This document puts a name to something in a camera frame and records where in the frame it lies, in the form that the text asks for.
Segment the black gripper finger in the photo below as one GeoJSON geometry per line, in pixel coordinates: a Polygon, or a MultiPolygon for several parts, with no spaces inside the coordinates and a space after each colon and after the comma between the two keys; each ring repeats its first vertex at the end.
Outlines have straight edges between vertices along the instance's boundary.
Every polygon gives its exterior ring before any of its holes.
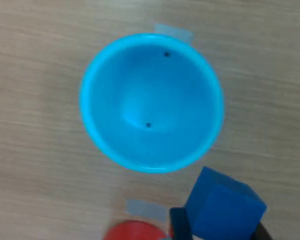
{"type": "Polygon", "coordinates": [[[172,207],[169,210],[169,222],[169,236],[172,240],[193,240],[184,207],[172,207]]]}
{"type": "Polygon", "coordinates": [[[252,233],[250,240],[273,240],[267,229],[260,222],[252,233]]]}

